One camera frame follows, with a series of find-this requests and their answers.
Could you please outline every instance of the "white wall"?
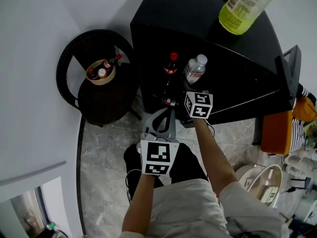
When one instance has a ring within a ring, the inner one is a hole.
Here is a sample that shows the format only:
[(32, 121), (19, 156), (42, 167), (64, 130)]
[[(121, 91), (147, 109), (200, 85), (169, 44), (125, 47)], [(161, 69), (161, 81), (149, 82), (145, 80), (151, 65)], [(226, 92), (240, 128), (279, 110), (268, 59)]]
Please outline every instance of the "white wall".
[(107, 27), (131, 40), (129, 23), (141, 1), (0, 0), (0, 202), (61, 177), (70, 237), (82, 235), (75, 183), (80, 113), (57, 90), (57, 62), (69, 41), (90, 29)]
[(41, 186), (41, 190), (48, 218), (50, 220), (54, 220), (58, 230), (62, 230), (66, 234), (70, 234), (71, 230), (69, 229), (67, 215), (64, 208), (61, 178), (58, 177), (43, 184)]
[(300, 83), (317, 96), (317, 0), (273, 0), (265, 10), (282, 50), (301, 49)]

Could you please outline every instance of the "red label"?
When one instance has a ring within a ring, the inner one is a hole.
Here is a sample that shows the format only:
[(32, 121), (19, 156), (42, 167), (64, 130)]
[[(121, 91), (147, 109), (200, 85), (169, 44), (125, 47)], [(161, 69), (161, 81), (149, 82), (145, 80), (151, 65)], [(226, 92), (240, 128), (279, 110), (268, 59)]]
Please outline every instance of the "red label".
[(167, 99), (165, 99), (165, 104), (170, 105), (170, 106), (175, 106), (176, 101), (167, 98)]
[(190, 76), (191, 77), (201, 77), (202, 74), (200, 74), (200, 73), (192, 73), (192, 74), (190, 74)]
[(166, 69), (166, 68), (164, 68), (164, 71), (167, 74), (174, 74), (177, 71), (177, 69)]
[(106, 67), (107, 69), (111, 68), (111, 65), (109, 64), (108, 60), (104, 61), (104, 67)]

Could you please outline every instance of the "yellow-green drink bottle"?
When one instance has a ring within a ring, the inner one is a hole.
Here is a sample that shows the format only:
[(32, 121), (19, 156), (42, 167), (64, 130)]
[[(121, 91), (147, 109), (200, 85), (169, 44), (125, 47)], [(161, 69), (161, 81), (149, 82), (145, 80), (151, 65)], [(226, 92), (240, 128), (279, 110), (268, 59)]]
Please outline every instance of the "yellow-green drink bottle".
[(272, 0), (228, 0), (219, 14), (219, 22), (230, 33), (245, 33)]

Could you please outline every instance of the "forearm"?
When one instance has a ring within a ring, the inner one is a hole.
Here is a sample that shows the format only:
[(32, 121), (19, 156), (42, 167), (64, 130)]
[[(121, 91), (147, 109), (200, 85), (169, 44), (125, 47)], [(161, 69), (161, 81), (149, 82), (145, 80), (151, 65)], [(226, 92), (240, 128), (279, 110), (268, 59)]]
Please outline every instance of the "forearm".
[(222, 150), (217, 145), (207, 123), (203, 119), (193, 119), (202, 159), (217, 196), (230, 183), (237, 181), (234, 170)]
[(154, 176), (142, 174), (131, 204), (125, 214), (122, 231), (145, 235), (153, 204)]

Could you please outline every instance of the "marble floor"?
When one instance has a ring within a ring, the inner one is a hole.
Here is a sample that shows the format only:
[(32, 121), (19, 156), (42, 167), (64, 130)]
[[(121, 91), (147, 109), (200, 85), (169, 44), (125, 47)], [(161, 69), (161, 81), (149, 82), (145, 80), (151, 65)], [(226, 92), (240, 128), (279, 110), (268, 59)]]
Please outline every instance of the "marble floor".
[[(123, 153), (138, 143), (142, 124), (149, 114), (143, 110), (142, 97), (137, 94), (132, 107), (142, 121), (127, 113), (122, 119), (100, 128), (86, 123), (81, 156), (81, 197), (88, 238), (115, 238), (120, 235), (125, 212), (129, 206), (125, 186)], [(266, 164), (267, 154), (252, 146), (254, 119), (214, 126), (215, 139), (234, 168), (243, 164)], [(194, 128), (186, 129), (176, 122), (176, 138), (192, 149), (202, 164)]]

